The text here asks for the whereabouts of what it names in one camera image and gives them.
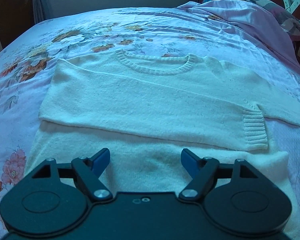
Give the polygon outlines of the white knit sweater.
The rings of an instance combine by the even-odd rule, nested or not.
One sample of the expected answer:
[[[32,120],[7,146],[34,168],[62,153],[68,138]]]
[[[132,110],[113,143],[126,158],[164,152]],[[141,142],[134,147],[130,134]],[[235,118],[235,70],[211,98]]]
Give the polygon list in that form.
[[[243,63],[125,50],[58,59],[39,109],[26,173],[108,148],[111,191],[181,191],[183,148],[246,159],[291,199],[300,239],[300,98]]]

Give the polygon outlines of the floral bed sheet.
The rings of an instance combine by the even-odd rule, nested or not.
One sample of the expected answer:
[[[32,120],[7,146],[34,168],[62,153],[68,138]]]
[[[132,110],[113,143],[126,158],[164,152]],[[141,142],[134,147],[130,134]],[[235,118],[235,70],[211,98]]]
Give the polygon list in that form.
[[[240,62],[300,98],[300,68],[240,29],[177,8],[118,8],[43,21],[0,52],[0,202],[25,175],[58,59],[125,50]],[[7,233],[0,216],[0,238]]]

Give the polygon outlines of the pink blanket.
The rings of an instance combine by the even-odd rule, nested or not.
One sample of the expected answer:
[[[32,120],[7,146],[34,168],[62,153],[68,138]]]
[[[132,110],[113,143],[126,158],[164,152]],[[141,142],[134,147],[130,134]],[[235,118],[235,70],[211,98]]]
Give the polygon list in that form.
[[[278,57],[300,68],[300,20],[272,3],[270,10],[243,0],[187,2],[177,9],[230,24],[261,42]]]

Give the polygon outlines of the left side curtain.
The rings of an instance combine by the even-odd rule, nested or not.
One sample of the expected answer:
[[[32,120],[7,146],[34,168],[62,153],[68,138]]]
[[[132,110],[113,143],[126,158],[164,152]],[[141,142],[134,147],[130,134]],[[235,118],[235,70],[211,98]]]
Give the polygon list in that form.
[[[35,24],[51,18],[52,9],[49,0],[33,0],[32,2]]]

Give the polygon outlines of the dark wooden door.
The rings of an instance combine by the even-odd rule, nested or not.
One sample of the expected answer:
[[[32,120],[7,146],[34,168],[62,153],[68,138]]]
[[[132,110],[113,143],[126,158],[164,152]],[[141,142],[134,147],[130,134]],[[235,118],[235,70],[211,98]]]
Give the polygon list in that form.
[[[0,42],[3,48],[34,25],[33,0],[0,0]]]

